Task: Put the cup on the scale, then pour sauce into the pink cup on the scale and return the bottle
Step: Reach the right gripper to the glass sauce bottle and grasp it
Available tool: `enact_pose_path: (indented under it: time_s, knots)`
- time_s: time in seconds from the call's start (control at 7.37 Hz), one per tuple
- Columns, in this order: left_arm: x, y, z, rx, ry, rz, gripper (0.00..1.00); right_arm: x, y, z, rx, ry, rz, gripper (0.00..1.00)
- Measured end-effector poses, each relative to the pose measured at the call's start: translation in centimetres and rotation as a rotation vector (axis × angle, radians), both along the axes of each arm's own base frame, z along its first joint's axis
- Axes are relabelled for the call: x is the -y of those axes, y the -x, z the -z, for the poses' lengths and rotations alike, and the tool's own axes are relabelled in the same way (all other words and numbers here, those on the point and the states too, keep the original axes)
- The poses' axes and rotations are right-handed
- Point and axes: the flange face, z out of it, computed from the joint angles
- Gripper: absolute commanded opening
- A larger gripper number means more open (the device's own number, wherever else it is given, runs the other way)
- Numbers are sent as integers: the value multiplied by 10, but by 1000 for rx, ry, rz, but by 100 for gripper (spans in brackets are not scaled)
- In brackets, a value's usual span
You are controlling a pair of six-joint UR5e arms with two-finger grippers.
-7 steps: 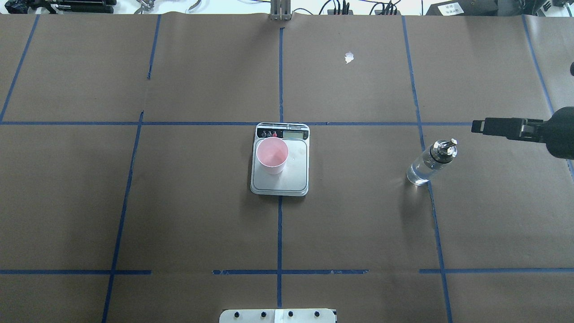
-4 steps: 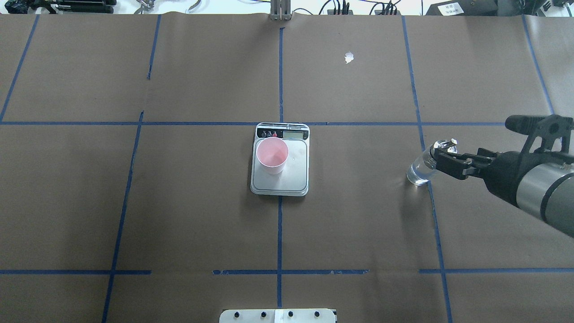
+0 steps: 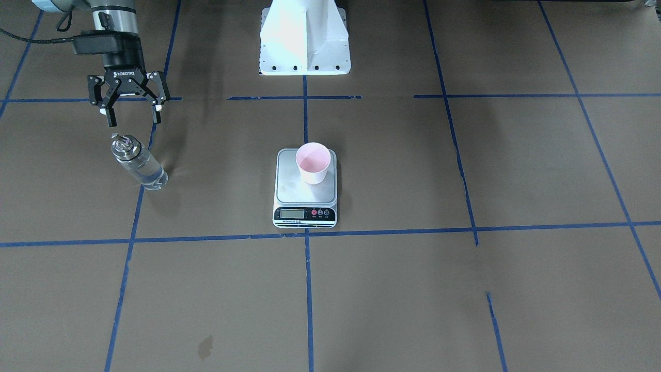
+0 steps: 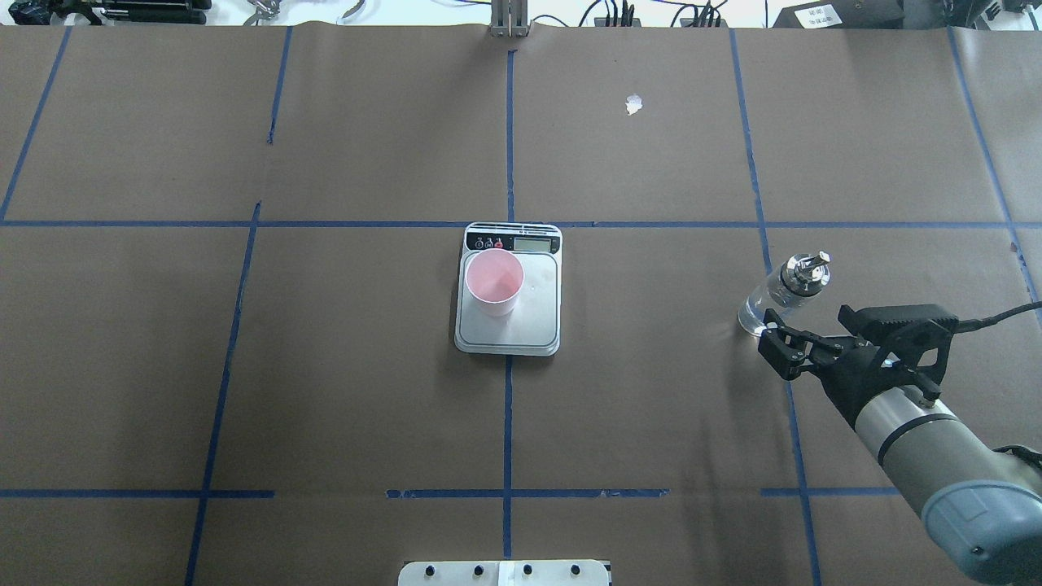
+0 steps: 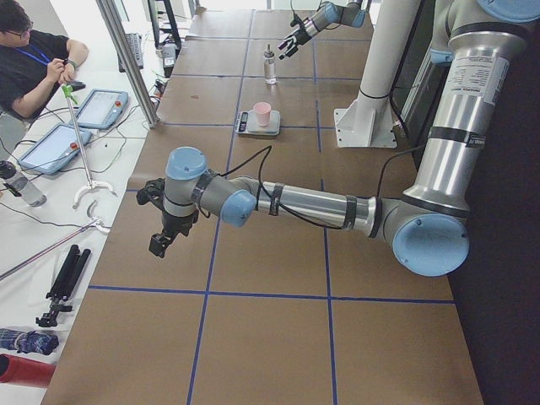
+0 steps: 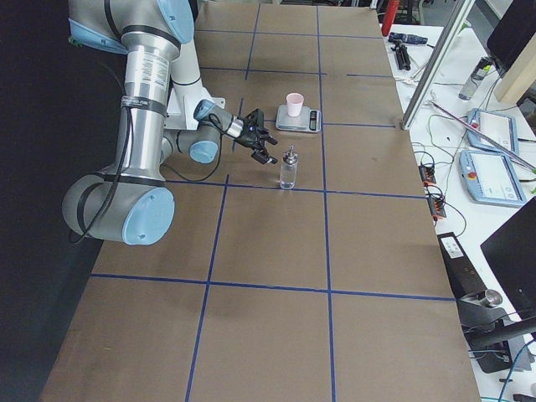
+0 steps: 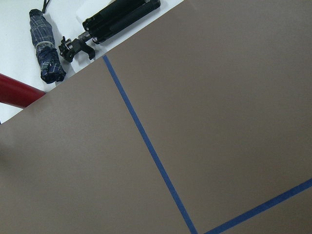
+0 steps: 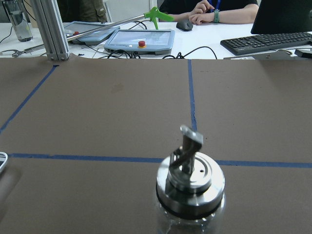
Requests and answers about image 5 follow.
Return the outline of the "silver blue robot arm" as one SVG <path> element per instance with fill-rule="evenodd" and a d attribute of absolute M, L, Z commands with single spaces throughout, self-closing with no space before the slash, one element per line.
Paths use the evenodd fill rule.
<path fill-rule="evenodd" d="M 292 57 L 331 24 L 359 28 L 368 11 L 362 2 L 323 2 L 314 16 L 294 17 L 291 27 L 298 28 L 278 45 L 279 59 Z M 390 128 L 383 134 L 380 124 L 390 116 L 398 64 L 421 5 L 400 2 L 382 1 L 359 93 L 347 109 L 334 111 L 340 148 L 379 148 L 383 140 L 396 140 Z M 400 197 L 380 197 L 380 189 L 367 198 L 263 182 L 262 166 L 271 147 L 223 174 L 208 168 L 199 149 L 180 147 L 168 157 L 165 178 L 147 181 L 137 194 L 139 205 L 152 203 L 161 212 L 163 229 L 151 236 L 149 251 L 164 257 L 179 234 L 189 235 L 200 213 L 241 227 L 258 211 L 274 217 L 286 213 L 332 230 L 361 231 L 385 241 L 395 258 L 419 275 L 458 269 L 470 249 L 467 187 L 510 61 L 526 49 L 538 20 L 539 1 L 435 1 L 428 53 L 432 63 L 450 70 L 418 174 Z M 227 178 L 264 151 L 257 178 Z"/>
<path fill-rule="evenodd" d="M 330 25 L 345 25 L 352 28 L 359 28 L 365 21 L 367 11 L 362 8 L 361 1 L 349 1 L 341 6 L 330 1 L 322 1 L 316 12 L 305 19 L 301 19 L 295 12 L 290 26 L 294 31 L 287 35 L 278 45 L 281 53 L 279 60 L 292 57 L 300 46 L 305 45 L 316 35 L 326 30 Z"/>

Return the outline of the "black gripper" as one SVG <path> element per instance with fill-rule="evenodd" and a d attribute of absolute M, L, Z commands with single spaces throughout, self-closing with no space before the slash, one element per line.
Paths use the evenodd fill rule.
<path fill-rule="evenodd" d="M 149 242 L 149 251 L 159 258 L 165 257 L 165 252 L 175 238 L 182 234 L 187 237 L 191 228 L 198 220 L 199 211 L 195 209 L 187 216 L 178 217 L 166 211 L 162 212 L 161 233 L 153 234 Z"/>
<path fill-rule="evenodd" d="M 278 45 L 280 51 L 278 58 L 285 59 L 292 57 L 295 54 L 295 49 L 303 46 L 310 39 L 311 36 L 306 28 L 299 27 Z"/>

